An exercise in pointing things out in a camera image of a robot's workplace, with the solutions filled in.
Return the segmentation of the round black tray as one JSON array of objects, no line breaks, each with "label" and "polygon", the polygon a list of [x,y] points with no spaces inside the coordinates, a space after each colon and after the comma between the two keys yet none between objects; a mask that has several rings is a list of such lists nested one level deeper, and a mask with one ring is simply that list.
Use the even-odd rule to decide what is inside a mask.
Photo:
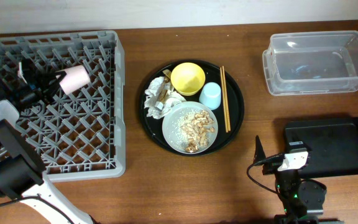
[{"label": "round black tray", "polygon": [[[219,66],[202,60],[189,59],[188,61],[199,65],[203,69],[206,75],[207,83],[215,82],[217,84],[220,84],[221,75],[220,75]],[[154,119],[152,117],[148,117],[147,116],[148,109],[144,107],[144,103],[146,101],[145,90],[149,87],[151,81],[154,78],[163,76],[164,70],[166,69],[173,70],[177,65],[185,62],[186,62],[185,60],[177,60],[174,62],[170,62],[161,66],[161,68],[157,69],[156,71],[152,72],[150,77],[147,79],[147,81],[144,83],[143,87],[141,88],[139,100],[138,100],[139,118],[146,134],[151,138],[151,140],[153,140],[154,143],[156,143],[161,148],[181,156],[185,156],[186,154],[174,150],[174,148],[169,146],[168,142],[163,137],[163,131],[162,131],[163,119]],[[220,106],[218,109],[213,111],[214,115],[218,119],[217,138],[212,143],[211,147],[209,147],[203,152],[197,153],[196,154],[197,156],[211,154],[213,152],[216,152],[226,147],[228,144],[231,143],[231,141],[235,139],[239,130],[241,129],[241,125],[244,120],[244,114],[245,114],[244,98],[235,79],[233,79],[233,77],[231,77],[228,72],[225,73],[225,78],[226,78],[227,102],[228,102],[231,130],[228,133],[226,132],[224,115],[223,115],[224,109],[222,106]]]}]

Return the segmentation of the yellow plastic bowl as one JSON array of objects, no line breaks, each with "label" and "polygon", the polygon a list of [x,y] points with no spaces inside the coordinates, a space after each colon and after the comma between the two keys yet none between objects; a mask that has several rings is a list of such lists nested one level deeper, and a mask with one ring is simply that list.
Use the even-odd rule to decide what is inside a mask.
[{"label": "yellow plastic bowl", "polygon": [[177,65],[172,70],[170,80],[179,94],[192,96],[204,86],[206,75],[199,65],[185,62]]}]

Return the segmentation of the clear plastic bin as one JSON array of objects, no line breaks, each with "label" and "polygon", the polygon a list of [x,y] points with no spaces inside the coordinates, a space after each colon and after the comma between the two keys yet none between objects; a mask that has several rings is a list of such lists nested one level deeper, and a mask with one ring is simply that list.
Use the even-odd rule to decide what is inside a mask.
[{"label": "clear plastic bin", "polygon": [[262,54],[273,96],[358,90],[358,31],[274,34]]}]

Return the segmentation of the gold snack wrapper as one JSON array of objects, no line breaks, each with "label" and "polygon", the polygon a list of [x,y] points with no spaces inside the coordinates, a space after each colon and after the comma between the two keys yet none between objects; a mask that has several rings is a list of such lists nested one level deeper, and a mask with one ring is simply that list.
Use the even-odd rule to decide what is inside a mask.
[{"label": "gold snack wrapper", "polygon": [[163,74],[165,75],[163,82],[162,82],[162,86],[161,86],[161,91],[158,95],[157,101],[155,102],[155,107],[159,110],[163,109],[163,105],[165,102],[165,98],[167,96],[168,90],[170,90],[171,87],[171,82],[170,82],[170,78],[171,78],[171,71],[166,69],[163,71]]}]

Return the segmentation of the crumpled white napkin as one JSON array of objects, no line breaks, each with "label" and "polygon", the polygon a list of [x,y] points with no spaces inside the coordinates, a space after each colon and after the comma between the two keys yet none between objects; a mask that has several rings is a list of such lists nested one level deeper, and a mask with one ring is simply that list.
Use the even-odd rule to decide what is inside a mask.
[{"label": "crumpled white napkin", "polygon": [[144,108],[147,109],[147,117],[153,117],[153,119],[161,119],[167,114],[169,114],[172,108],[180,103],[185,102],[185,98],[179,94],[171,84],[170,90],[168,90],[163,109],[159,110],[155,107],[155,102],[157,101],[158,95],[161,91],[161,86],[164,77],[154,78],[148,89],[145,90],[146,100],[144,103]]}]

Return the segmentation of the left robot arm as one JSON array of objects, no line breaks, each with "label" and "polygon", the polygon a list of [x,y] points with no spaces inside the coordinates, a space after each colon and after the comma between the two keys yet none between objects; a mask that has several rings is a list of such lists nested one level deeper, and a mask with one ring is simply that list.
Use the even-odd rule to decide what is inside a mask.
[{"label": "left robot arm", "polygon": [[67,95],[90,82],[82,65],[56,72],[38,72],[30,59],[19,62],[21,87],[10,89],[0,78],[0,197],[8,205],[24,203],[50,223],[94,223],[51,182],[41,157],[21,136],[15,125],[21,111],[51,105],[59,90]]}]

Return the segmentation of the light blue plastic cup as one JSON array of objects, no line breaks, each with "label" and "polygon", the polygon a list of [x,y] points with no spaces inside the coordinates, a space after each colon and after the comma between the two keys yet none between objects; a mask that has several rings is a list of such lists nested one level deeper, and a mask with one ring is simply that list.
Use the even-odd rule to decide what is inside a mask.
[{"label": "light blue plastic cup", "polygon": [[199,102],[210,110],[215,110],[221,104],[221,92],[221,87],[217,83],[209,82],[204,85],[199,96]]}]

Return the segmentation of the pink plastic cup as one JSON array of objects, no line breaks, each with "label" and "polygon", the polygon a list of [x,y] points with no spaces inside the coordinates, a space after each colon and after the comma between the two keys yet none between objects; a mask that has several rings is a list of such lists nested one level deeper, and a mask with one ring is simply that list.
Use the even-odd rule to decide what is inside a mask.
[{"label": "pink plastic cup", "polygon": [[60,81],[60,86],[66,95],[77,91],[91,81],[88,72],[82,65],[66,68],[62,71],[65,72],[66,75],[63,80]]}]

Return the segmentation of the peanut shells and rice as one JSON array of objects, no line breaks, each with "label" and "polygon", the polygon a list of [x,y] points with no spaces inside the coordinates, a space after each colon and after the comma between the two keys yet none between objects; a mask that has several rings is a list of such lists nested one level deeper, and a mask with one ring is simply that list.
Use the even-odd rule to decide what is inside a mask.
[{"label": "peanut shells and rice", "polygon": [[180,143],[187,153],[197,153],[206,149],[211,143],[210,137],[217,133],[213,126],[215,120],[206,110],[191,110],[184,113],[177,121]]}]

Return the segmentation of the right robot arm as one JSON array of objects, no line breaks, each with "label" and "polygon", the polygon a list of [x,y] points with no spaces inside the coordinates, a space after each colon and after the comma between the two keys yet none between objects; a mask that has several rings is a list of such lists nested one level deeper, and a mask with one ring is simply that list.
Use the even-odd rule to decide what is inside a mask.
[{"label": "right robot arm", "polygon": [[[275,215],[275,223],[342,223],[338,219],[320,220],[327,187],[313,179],[302,179],[299,170],[304,168],[311,149],[303,141],[289,143],[290,150],[267,157],[258,136],[255,137],[253,163],[247,168],[248,178],[259,187],[275,194],[283,204],[284,214]],[[253,167],[262,166],[263,175],[275,176],[275,188],[271,189],[250,175]]]}]

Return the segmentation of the grey dishwasher rack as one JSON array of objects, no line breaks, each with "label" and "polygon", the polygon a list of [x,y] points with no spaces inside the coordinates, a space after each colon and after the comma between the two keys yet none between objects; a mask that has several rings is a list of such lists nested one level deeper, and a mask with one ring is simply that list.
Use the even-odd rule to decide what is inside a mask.
[{"label": "grey dishwasher rack", "polygon": [[16,129],[41,156],[50,180],[121,176],[126,168],[124,49],[112,30],[0,38],[0,75],[30,59],[50,73],[82,65],[90,82],[51,105],[24,110]]}]

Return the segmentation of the grey plate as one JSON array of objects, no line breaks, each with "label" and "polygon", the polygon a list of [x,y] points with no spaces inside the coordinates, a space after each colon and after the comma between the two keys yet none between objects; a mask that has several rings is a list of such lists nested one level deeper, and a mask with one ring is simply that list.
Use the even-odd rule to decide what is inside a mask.
[{"label": "grey plate", "polygon": [[[217,133],[216,134],[212,134],[210,137],[211,143],[207,146],[206,149],[203,149],[201,152],[197,152],[197,153],[187,153],[184,151],[183,146],[184,144],[180,143],[180,139],[179,139],[179,130],[177,128],[177,121],[178,119],[186,112],[189,112],[191,110],[206,110],[210,113],[210,116],[215,120],[215,123],[213,126],[217,129]],[[202,152],[205,152],[206,150],[208,150],[209,148],[211,148],[212,144],[215,142],[215,140],[217,139],[217,135],[218,135],[218,121],[217,118],[215,117],[214,113],[205,105],[198,103],[198,102],[194,102],[194,101],[186,101],[184,103],[180,103],[176,106],[174,106],[172,108],[172,111],[166,115],[163,119],[163,123],[162,123],[162,132],[163,132],[163,137],[166,140],[166,142],[168,143],[168,145],[174,149],[176,152],[182,153],[182,154],[186,154],[186,155],[193,155],[193,154],[201,154]]]}]

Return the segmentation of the black rectangular tray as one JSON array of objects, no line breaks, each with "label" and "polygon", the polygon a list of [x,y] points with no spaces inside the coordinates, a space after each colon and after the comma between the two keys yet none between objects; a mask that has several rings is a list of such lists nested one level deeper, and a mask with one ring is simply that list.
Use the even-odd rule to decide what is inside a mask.
[{"label": "black rectangular tray", "polygon": [[358,174],[358,117],[289,122],[284,137],[287,147],[301,141],[310,150],[301,178]]}]

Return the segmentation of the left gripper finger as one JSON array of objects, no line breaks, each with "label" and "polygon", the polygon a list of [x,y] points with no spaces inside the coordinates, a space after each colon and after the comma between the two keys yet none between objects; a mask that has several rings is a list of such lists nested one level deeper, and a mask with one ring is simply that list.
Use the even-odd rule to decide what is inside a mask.
[{"label": "left gripper finger", "polygon": [[48,85],[42,89],[42,101],[45,104],[52,104],[55,100],[53,97],[60,89],[60,82],[58,80],[51,81]]},{"label": "left gripper finger", "polygon": [[38,79],[41,82],[61,82],[67,75],[67,72],[64,70],[60,70],[53,73],[45,73],[40,74]]}]

